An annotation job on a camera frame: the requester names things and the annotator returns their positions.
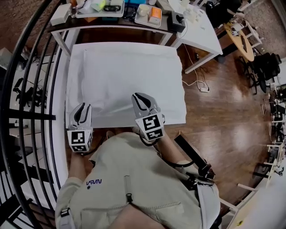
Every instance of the zipper pull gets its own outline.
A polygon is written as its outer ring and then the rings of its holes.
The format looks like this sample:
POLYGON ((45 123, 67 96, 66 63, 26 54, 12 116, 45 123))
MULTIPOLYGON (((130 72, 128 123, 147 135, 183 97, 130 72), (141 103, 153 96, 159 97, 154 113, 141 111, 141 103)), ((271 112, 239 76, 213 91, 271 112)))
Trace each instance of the zipper pull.
POLYGON ((131 194, 131 193, 127 193, 127 194, 126 194, 126 198, 127 198, 127 202, 128 202, 128 203, 131 204, 131 203, 133 202, 132 194, 131 194))

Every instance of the orange box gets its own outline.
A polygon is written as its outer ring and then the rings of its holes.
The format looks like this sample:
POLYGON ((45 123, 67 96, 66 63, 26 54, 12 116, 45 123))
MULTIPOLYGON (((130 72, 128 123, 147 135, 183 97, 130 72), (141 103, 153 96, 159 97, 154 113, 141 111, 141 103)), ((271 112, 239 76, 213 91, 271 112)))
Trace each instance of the orange box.
POLYGON ((149 21, 152 23, 159 24, 162 17, 162 10, 156 7, 152 7, 149 21))

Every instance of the black metal railing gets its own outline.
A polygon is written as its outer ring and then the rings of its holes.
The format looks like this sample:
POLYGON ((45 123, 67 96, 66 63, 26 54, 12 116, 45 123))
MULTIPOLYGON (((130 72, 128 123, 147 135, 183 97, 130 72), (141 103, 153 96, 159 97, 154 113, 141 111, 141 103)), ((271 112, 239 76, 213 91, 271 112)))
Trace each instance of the black metal railing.
POLYGON ((34 15, 31 17, 29 22, 27 23, 26 27, 24 28, 22 34, 20 35, 20 38, 16 44, 16 47, 14 49, 13 55, 11 57, 10 63, 8 65, 5 79, 4 79, 4 86, 2 89, 2 98, 0 101, 0 140, 1 140, 1 149, 2 149, 2 156, 3 156, 3 163, 5 166, 3 166, 3 169, 0 171, 0 179, 1 179, 1 185, 2 189, 4 191, 4 199, 5 201, 1 201, 0 198, 0 208, 3 208, 5 205, 10 205, 12 204, 13 208, 15 208, 14 213, 13 212, 7 212, 6 215, 0 216, 0 225, 3 223, 3 217, 5 220, 10 222, 12 225, 14 225, 16 228, 19 228, 15 223, 13 223, 12 219, 19 219, 18 213, 23 214, 28 217, 29 221, 32 223, 32 225, 29 225, 30 227, 35 227, 35 228, 42 228, 42 226, 48 226, 50 228, 54 228, 54 219, 51 217, 51 215, 47 214, 47 211, 53 212, 54 213, 54 208, 52 206, 51 200, 49 198, 49 195, 47 193, 44 181, 48 181, 50 184, 50 189, 53 194, 53 197, 55 201, 57 200, 57 194, 54 188, 54 183, 57 183, 58 188, 60 188, 60 183, 59 183, 59 178, 57 174, 57 168, 55 165, 55 157, 54 157, 54 149, 53 149, 53 140, 52 140, 52 120, 55 120, 56 117, 52 113, 52 104, 53 104, 53 94, 54 94, 54 85, 55 85, 55 79, 56 79, 56 74, 57 74, 57 68, 59 64, 59 59, 61 56, 61 49, 59 50, 59 54, 57 56, 57 60, 54 62, 54 73, 52 76, 50 76, 50 69, 51 65, 53 62, 53 58, 55 55, 55 52, 57 50, 57 44, 55 43, 52 52, 49 53, 50 59, 48 62, 47 70, 45 73, 45 78, 44 78, 44 84, 41 89, 41 95, 39 96, 39 77, 41 73, 41 68, 42 64, 44 61, 44 58, 46 56, 47 50, 49 49, 51 45, 52 35, 50 34, 48 36, 47 42, 44 45, 42 49, 42 53, 38 62, 38 68, 34 76, 34 87, 33 87, 33 92, 32 92, 32 99, 30 103, 30 110, 27 111, 25 110, 25 105, 26 105, 26 87, 27 87, 27 82, 29 82, 29 76, 30 76, 30 68, 31 64, 34 61, 35 58, 35 53, 38 48, 38 45, 40 41, 43 38, 43 34, 46 31, 46 28, 49 24, 49 21, 58 8, 58 6, 62 3, 63 1, 53 1, 53 0, 44 0, 40 7, 37 9, 37 11, 34 13, 34 15), (10 99, 11 99, 11 93, 13 93, 12 87, 13 87, 13 82, 15 78, 15 72, 19 63, 19 60, 21 58, 21 53, 22 50, 24 49, 24 46, 29 39, 29 36, 32 32, 32 30, 35 28, 36 23, 38 22, 39 18, 43 15, 45 10, 47 9, 50 4, 53 3, 53 8, 50 10, 49 8, 49 13, 48 16, 45 19, 45 23, 38 32, 38 36, 34 42, 32 51, 30 52, 28 62, 25 67, 25 73, 23 76, 23 81, 22 81, 22 87, 21 91, 19 92, 19 109, 11 109, 10 108, 10 99), (48 81, 49 78, 51 77, 51 91, 50 91, 50 103, 49 103, 49 110, 46 110, 46 93, 47 93, 47 86, 48 86, 48 81), (38 106, 40 108, 40 112, 35 112, 35 107, 38 106), (13 142, 11 142, 11 137, 9 135, 9 118, 14 118, 19 120, 19 140, 20 140, 20 152, 21 152, 21 158, 23 161, 23 169, 25 171, 25 176, 23 176, 23 173, 21 172, 21 168, 19 168, 18 162, 15 160, 15 156, 13 154, 13 142), (36 175, 31 175, 31 169, 28 166, 27 162, 27 155, 26 155, 26 147, 25 147, 25 141, 24 141, 24 124, 23 121, 24 119, 30 120, 30 128, 31 128, 31 141, 32 141, 32 149, 33 152, 32 154, 34 155, 34 160, 35 160, 35 168, 36 168, 36 175), (41 140, 42 140, 42 151, 43 151, 43 160, 45 164, 45 170, 46 170, 46 178, 43 178, 43 172, 42 169, 40 168, 39 162, 38 162, 38 148, 36 144, 36 127, 35 127, 35 121, 40 120, 40 127, 41 127, 41 140), (45 123, 46 120, 49 122, 49 137, 50 137, 50 142, 46 142, 46 134, 45 134, 45 123), (46 144, 49 144, 50 151, 51 151, 51 159, 52 159, 52 165, 49 165, 48 163, 48 155, 47 155, 47 150, 46 150, 46 144), (51 176, 50 170, 54 170, 55 174, 55 181, 53 180, 51 176), (32 177, 37 177, 39 180, 40 186, 42 188, 43 194, 45 196, 47 205, 49 209, 45 208, 42 206, 39 197, 37 195, 36 189, 33 184, 32 177), (31 209, 31 200, 27 200, 21 185, 23 182, 28 182, 31 192, 34 196, 34 201, 36 202, 37 208, 39 211, 37 212, 38 215, 41 215, 44 220, 40 221, 39 217, 37 214, 35 214, 35 210, 31 209))

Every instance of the blue object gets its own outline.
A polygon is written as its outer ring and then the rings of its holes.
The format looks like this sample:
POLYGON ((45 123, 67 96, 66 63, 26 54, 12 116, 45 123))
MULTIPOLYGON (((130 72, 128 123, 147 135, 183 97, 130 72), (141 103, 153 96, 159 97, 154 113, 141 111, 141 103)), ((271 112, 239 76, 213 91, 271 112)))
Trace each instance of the blue object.
POLYGON ((146 0, 130 0, 130 3, 131 4, 146 4, 146 0))

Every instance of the black box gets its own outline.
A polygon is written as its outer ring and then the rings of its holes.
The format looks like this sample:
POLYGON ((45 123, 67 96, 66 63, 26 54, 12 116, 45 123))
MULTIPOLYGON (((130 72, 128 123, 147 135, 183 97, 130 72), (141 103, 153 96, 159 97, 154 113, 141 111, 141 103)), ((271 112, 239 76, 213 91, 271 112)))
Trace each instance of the black box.
POLYGON ((185 20, 182 18, 184 18, 183 14, 172 11, 167 19, 168 30, 179 33, 183 32, 186 26, 185 20))

